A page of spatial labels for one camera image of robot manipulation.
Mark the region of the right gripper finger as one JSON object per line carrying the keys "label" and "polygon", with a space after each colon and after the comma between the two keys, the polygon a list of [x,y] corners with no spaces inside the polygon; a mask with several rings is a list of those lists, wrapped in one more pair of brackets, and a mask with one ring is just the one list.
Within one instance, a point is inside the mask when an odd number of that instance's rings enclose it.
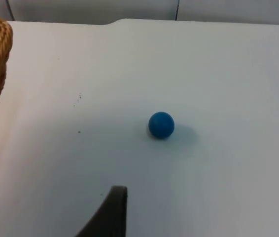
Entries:
{"label": "right gripper finger", "polygon": [[128,189],[112,186],[99,209],[77,234],[78,237],[125,237]]}

